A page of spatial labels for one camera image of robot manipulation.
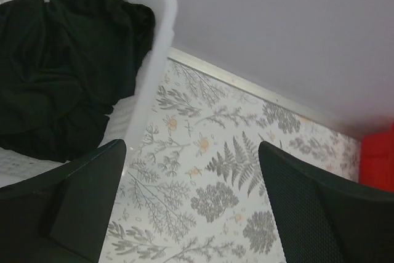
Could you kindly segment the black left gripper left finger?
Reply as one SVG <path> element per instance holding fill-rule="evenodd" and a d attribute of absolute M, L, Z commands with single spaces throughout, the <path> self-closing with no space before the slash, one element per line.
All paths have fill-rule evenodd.
<path fill-rule="evenodd" d="M 98 262 L 126 157 L 113 140 L 1 188 L 1 262 Z"/>

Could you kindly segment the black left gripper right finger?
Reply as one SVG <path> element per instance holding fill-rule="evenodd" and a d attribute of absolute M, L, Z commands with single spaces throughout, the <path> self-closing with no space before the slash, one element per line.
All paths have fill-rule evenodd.
<path fill-rule="evenodd" d="M 393 262 L 393 193 L 263 141 L 260 168 L 286 262 Z"/>

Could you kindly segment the black t shirt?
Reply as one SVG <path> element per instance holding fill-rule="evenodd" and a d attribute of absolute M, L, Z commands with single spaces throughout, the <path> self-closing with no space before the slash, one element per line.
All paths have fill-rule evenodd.
<path fill-rule="evenodd" d="M 1 147 L 57 162 L 95 150 L 135 92 L 155 25 L 149 7 L 125 0 L 3 3 Z"/>

